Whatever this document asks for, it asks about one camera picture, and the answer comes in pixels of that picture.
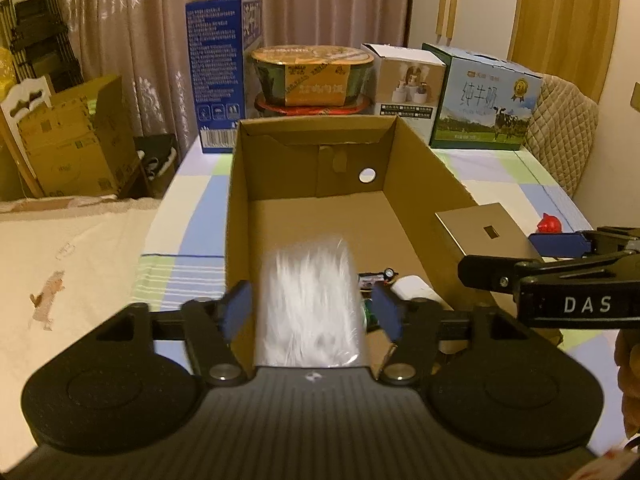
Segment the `person's right hand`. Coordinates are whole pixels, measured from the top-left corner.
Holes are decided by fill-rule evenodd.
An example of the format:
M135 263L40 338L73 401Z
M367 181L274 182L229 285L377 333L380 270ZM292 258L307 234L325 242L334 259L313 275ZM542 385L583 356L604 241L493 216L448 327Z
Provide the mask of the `person's right hand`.
M626 436L639 433L640 426L640 356L639 331L618 332L614 360L618 366L618 388L623 393L622 413Z

